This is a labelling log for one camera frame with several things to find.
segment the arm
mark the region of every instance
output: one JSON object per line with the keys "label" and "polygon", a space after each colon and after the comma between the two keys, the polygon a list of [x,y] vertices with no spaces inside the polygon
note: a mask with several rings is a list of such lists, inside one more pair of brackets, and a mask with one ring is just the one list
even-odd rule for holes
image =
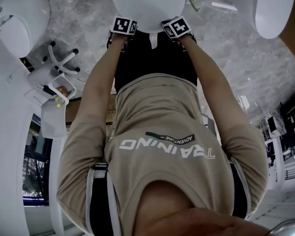
{"label": "arm", "polygon": [[113,43],[93,68],[83,90],[77,118],[96,115],[105,121],[120,52],[126,39],[126,35],[115,34]]}
{"label": "arm", "polygon": [[185,46],[196,69],[205,98],[214,116],[220,135],[239,124],[248,124],[224,74],[189,35],[179,41]]}
{"label": "arm", "polygon": [[108,100],[126,38],[116,35],[106,54],[92,70],[59,160],[58,203],[84,232],[87,232],[85,196],[88,172],[90,166],[103,158]]}
{"label": "arm", "polygon": [[225,76],[190,36],[179,40],[187,49],[216,121],[223,150],[235,158],[245,175],[251,195],[251,211],[261,202],[267,187],[265,144],[260,130],[252,127],[237,103]]}

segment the sleeve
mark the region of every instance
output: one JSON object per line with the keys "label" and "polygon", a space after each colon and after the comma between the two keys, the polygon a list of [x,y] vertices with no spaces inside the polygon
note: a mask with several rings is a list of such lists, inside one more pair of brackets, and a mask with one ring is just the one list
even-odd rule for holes
{"label": "sleeve", "polygon": [[88,171],[103,158],[104,127],[94,115],[75,119],[59,161],[57,201],[68,218],[86,233]]}
{"label": "sleeve", "polygon": [[237,125],[221,135],[225,153],[235,158],[245,175],[251,211],[255,212],[263,199],[268,181],[266,149],[262,133],[251,125]]}

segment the beige t-shirt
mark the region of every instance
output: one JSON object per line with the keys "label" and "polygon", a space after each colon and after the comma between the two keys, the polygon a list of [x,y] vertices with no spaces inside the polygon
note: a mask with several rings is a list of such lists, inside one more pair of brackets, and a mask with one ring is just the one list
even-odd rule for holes
{"label": "beige t-shirt", "polygon": [[197,89],[165,74],[138,78],[117,98],[115,134],[105,145],[104,122],[77,118],[60,158],[58,202],[82,230],[86,182],[91,165],[103,156],[115,187],[122,233],[132,235],[144,188],[163,180],[180,188],[195,207],[231,215],[234,179],[226,153],[245,174],[254,211],[266,191],[266,152],[260,131],[240,125],[222,134],[222,147],[203,126]]}

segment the person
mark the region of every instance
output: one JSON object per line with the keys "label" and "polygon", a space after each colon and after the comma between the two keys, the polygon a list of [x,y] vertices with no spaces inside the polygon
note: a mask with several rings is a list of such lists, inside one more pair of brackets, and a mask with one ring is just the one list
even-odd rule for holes
{"label": "person", "polygon": [[[85,85],[59,162],[57,199],[64,213],[89,233],[88,211],[101,209],[86,206],[88,172],[105,160],[123,236],[265,235],[267,229],[232,216],[239,179],[232,159],[246,187],[242,218],[260,204],[268,169],[262,134],[219,67],[190,34],[172,41],[159,33],[155,49],[149,34],[137,31],[124,47],[127,38],[114,34]],[[105,142],[114,78],[115,131]],[[203,125],[198,79],[222,146]]]}

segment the white plastic object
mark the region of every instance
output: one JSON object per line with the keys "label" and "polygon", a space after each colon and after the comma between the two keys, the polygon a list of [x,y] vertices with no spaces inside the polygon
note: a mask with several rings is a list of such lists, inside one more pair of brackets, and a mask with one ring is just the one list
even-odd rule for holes
{"label": "white plastic object", "polygon": [[25,57],[31,51],[30,34],[17,17],[10,18],[0,27],[0,39],[16,57]]}
{"label": "white plastic object", "polygon": [[63,103],[65,103],[64,99],[62,99],[60,96],[55,97],[55,101],[57,103],[57,107],[60,107]]}
{"label": "white plastic object", "polygon": [[232,0],[232,2],[260,36],[272,39],[283,31],[294,0]]}
{"label": "white plastic object", "polygon": [[65,104],[57,107],[55,100],[47,100],[42,105],[41,132],[43,137],[60,139],[67,136],[65,127],[65,109]]}
{"label": "white plastic object", "polygon": [[162,21],[182,14],[186,0],[113,0],[122,17],[138,22],[138,30],[159,33]]}
{"label": "white plastic object", "polygon": [[43,95],[45,98],[54,99],[55,96],[44,92],[42,88],[44,85],[48,85],[48,83],[58,75],[59,72],[54,68],[53,64],[51,62],[46,62],[28,75],[28,83],[36,92]]}
{"label": "white plastic object", "polygon": [[233,11],[237,11],[235,6],[229,5],[229,4],[225,4],[225,3],[221,3],[221,2],[212,2],[212,6],[215,7],[220,7],[220,8],[224,8],[224,9],[228,9],[228,10],[233,10]]}
{"label": "white plastic object", "polygon": [[[25,57],[45,32],[49,18],[48,0],[0,0],[0,38],[14,56]],[[18,51],[16,51],[17,48],[11,47],[15,44],[15,39],[9,40],[8,37],[16,30],[17,33],[20,32],[25,37],[24,43],[20,42],[18,37],[15,37],[18,41],[17,46],[22,49]]]}
{"label": "white plastic object", "polygon": [[[67,91],[69,93],[67,97],[57,90],[57,88],[61,86],[67,88]],[[59,76],[55,77],[52,81],[50,81],[48,83],[48,87],[65,101],[65,105],[69,104],[69,99],[71,99],[77,92],[75,86],[67,80],[64,73],[61,73]]]}

